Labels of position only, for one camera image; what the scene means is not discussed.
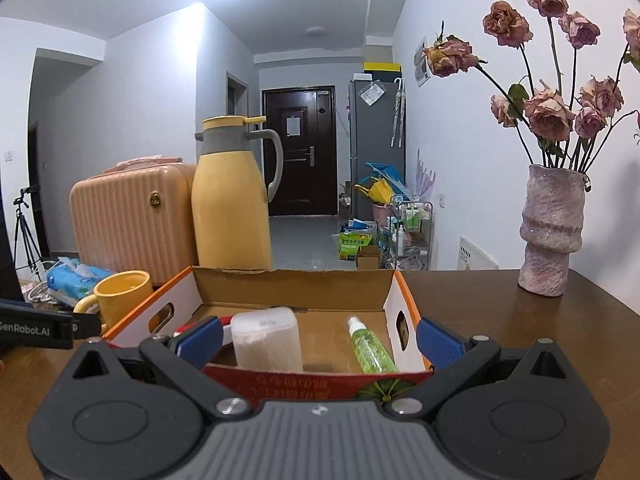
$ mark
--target gray floor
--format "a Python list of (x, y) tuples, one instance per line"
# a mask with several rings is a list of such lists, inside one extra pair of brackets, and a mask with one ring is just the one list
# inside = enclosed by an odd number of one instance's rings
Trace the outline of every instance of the gray floor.
[(337, 218), (277, 216), (270, 225), (274, 269), (356, 270), (355, 262), (338, 259), (331, 238), (340, 232)]

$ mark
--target blue gripper pad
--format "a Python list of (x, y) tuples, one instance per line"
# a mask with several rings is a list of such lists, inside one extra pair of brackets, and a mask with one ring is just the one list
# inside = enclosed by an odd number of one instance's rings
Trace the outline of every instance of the blue gripper pad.
[(202, 370), (222, 348), (224, 332), (217, 317), (207, 317), (172, 339), (170, 348), (175, 354)]
[(465, 340), (450, 334), (436, 322), (423, 317), (415, 329), (418, 350), (436, 370), (442, 370), (460, 359), (466, 352)]

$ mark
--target yellow thermos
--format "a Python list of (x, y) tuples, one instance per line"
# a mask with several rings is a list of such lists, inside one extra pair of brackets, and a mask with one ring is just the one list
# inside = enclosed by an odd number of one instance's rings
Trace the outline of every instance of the yellow thermos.
[[(222, 116), (203, 122), (202, 155), (191, 190), (198, 259), (215, 269), (271, 269), (270, 202), (282, 177), (282, 143), (274, 130), (250, 132), (266, 117)], [(251, 151), (271, 139), (276, 173), (268, 190)]]

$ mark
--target screw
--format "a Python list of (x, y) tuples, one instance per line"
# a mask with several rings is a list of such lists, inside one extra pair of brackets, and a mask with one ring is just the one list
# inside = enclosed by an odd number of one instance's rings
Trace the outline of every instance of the screw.
[(391, 403), (391, 409), (398, 415), (415, 415), (422, 410), (422, 403), (412, 397), (396, 399)]
[(240, 397), (219, 400), (216, 409), (223, 415), (241, 415), (249, 409), (249, 403)]

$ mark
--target yellow watering can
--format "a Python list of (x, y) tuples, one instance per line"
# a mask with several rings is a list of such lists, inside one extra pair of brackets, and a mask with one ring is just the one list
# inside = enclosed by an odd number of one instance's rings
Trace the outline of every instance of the yellow watering can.
[(353, 187), (363, 192), (371, 200), (373, 200), (373, 202), (385, 205), (391, 203), (391, 197), (395, 195), (395, 193), (394, 190), (391, 189), (389, 183), (384, 178), (371, 177), (371, 179), (375, 182), (375, 184), (371, 186), (371, 189), (367, 189), (360, 184), (356, 184)]

